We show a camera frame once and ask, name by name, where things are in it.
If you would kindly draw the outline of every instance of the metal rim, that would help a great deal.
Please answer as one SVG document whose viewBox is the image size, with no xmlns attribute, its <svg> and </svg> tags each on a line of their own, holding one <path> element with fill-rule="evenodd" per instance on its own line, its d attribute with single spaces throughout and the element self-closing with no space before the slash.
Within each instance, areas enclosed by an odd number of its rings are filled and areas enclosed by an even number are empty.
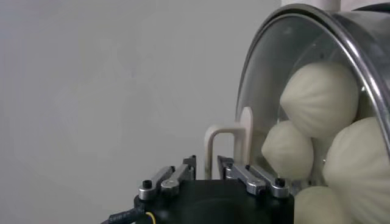
<svg viewBox="0 0 390 224">
<path fill-rule="evenodd" d="M 330 14 L 309 5 L 291 4 L 282 7 L 270 15 L 263 23 L 263 25 L 258 29 L 249 47 L 243 71 L 241 73 L 238 97 L 236 101 L 236 118 L 240 113 L 240 111 L 238 111 L 238 101 L 241 94 L 245 73 L 257 43 L 261 40 L 261 37 L 267 31 L 267 28 L 270 25 L 288 16 L 298 16 L 316 23 L 337 42 L 338 46 L 346 54 L 347 58 L 349 59 L 349 63 L 352 65 L 356 75 L 362 82 L 363 86 L 366 88 L 366 91 L 373 104 L 377 114 L 377 120 L 379 121 L 382 135 L 385 140 L 386 151 L 390 159 L 390 136 L 388 135 L 388 133 L 390 133 L 390 114 L 388 110 L 388 108 L 390 108 L 390 94 L 388 93 L 387 86 L 379 76 L 368 57 L 357 47 L 358 44 L 348 33 L 348 31 L 346 31 L 345 28 L 340 25 L 340 23 L 333 19 Z"/>
</svg>

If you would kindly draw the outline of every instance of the hex bolt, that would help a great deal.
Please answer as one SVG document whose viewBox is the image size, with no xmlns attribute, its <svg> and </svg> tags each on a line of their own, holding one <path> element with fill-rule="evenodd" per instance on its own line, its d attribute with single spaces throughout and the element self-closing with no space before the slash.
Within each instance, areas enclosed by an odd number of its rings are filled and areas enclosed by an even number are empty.
<svg viewBox="0 0 390 224">
<path fill-rule="evenodd" d="M 285 181 L 285 179 L 282 179 L 282 178 L 276 178 L 275 185 L 278 187 L 285 187 L 286 181 Z"/>
<path fill-rule="evenodd" d="M 151 180 L 144 180 L 144 181 L 142 181 L 142 187 L 144 189 L 152 188 L 152 181 Z"/>
</svg>

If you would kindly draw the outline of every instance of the yellow wire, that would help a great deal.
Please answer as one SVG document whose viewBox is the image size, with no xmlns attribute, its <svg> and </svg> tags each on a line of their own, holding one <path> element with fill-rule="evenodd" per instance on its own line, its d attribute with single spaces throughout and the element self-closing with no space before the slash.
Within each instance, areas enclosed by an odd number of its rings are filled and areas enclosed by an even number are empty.
<svg viewBox="0 0 390 224">
<path fill-rule="evenodd" d="M 152 219 L 153 224 L 156 224 L 156 218 L 154 217 L 153 213 L 145 212 L 145 214 L 148 215 Z"/>
</svg>

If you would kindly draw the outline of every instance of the steamed bun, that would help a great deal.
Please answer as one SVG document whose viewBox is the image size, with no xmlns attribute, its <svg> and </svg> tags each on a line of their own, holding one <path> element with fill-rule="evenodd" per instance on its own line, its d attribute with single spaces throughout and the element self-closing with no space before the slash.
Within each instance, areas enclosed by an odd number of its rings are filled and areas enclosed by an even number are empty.
<svg viewBox="0 0 390 224">
<path fill-rule="evenodd" d="M 261 152 L 282 178 L 301 180 L 307 178 L 311 172 L 311 139 L 298 131 L 291 121 L 279 122 L 271 128 Z"/>
<path fill-rule="evenodd" d="M 294 224 L 350 224 L 350 217 L 329 187 L 302 190 L 294 207 Z"/>
<path fill-rule="evenodd" d="M 375 117 L 357 121 L 337 134 L 323 174 L 355 220 L 390 222 L 390 163 Z"/>
<path fill-rule="evenodd" d="M 330 62 L 308 64 L 289 80 L 280 98 L 288 118 L 305 135 L 325 138 L 351 124 L 358 86 L 351 72 Z"/>
</svg>

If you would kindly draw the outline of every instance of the stainless steel bowl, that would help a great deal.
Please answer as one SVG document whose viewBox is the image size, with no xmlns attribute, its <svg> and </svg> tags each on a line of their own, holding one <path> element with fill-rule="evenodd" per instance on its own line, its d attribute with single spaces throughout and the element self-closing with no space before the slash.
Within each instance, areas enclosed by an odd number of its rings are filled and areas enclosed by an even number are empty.
<svg viewBox="0 0 390 224">
<path fill-rule="evenodd" d="M 236 120 L 244 107 L 253 111 L 251 163 L 269 171 L 261 146 L 278 121 L 286 119 L 279 98 L 290 76 L 315 61 L 348 66 L 377 116 L 390 155 L 390 14 L 385 12 L 323 12 L 294 4 L 274 12 L 260 27 L 249 48 L 239 85 Z M 306 185 L 323 184 L 325 155 L 315 155 Z"/>
</svg>

